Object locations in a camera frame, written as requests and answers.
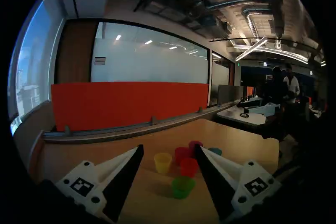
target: white shirt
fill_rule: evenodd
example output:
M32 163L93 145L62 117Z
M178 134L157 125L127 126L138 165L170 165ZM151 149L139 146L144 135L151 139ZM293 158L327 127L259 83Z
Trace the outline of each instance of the white shirt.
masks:
M293 76L293 78L291 80L291 84L289 84L289 79L288 79L287 76L284 78L283 81L287 83L288 91L292 91L296 95L300 94L299 82L298 82L298 80L297 80L297 78L295 76ZM291 100L288 100L288 102L295 103L295 98L291 99Z

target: green cup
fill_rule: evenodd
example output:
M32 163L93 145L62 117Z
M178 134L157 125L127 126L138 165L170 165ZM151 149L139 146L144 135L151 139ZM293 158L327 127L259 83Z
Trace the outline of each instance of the green cup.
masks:
M171 184L174 198L184 199L188 197L189 193L195 187L195 184L195 180L189 177L180 176L175 178Z

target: plastic cup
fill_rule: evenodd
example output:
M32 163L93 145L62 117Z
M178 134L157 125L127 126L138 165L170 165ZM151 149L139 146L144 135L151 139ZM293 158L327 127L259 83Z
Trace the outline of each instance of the plastic cup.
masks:
M175 162L180 165L184 158L190 158L190 150L187 147L178 147L175 149Z
M181 175L193 178L198 169L198 163L194 158L185 158L180 163Z
M216 153L217 155L222 155L222 150L220 148L209 148L209 150Z
M189 193L195 187L195 180L189 177L177 177L171 183L173 188L173 196L176 199L184 199L188 197Z
M190 149L190 153L191 153L191 157L195 157L195 145L199 144L200 146L203 146L203 143L199 142L199 141L191 141L189 143L189 149Z
M155 168L158 173L166 174L171 166L173 157L168 153L158 153L154 156Z

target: orange partition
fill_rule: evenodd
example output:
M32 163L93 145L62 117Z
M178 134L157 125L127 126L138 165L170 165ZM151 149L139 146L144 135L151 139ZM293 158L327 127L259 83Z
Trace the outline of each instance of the orange partition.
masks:
M247 87L247 96L253 95L253 87Z
M56 127L106 129L162 120L207 106L208 84L83 82L51 86Z

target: yellow cup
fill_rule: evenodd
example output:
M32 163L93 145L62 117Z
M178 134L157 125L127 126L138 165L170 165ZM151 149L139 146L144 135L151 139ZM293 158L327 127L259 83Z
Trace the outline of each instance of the yellow cup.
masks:
M173 157L168 153L158 153L154 156L155 167L158 173L166 174L171 166Z

